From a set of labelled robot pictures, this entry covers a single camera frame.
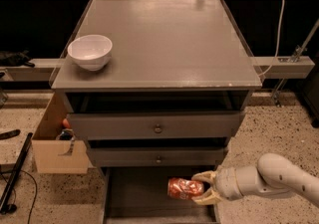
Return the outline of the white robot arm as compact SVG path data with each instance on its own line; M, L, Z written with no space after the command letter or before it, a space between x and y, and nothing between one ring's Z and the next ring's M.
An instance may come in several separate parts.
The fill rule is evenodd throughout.
M215 205L223 199L234 201L251 195L280 199L298 194L319 207L319 178L275 153L263 154L255 166L206 171L191 179L210 185L202 195L192 198L198 205Z

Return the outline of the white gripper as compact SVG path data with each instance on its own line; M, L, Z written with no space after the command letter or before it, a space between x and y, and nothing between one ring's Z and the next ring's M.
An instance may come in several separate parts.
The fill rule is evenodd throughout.
M243 197L237 184L236 172L233 167L220 169L217 174L215 171L197 173L191 179L206 182L210 185L215 184L215 189L220 194L209 188L202 195L192 198L192 201L198 205L215 205L222 201L221 197L229 201Z

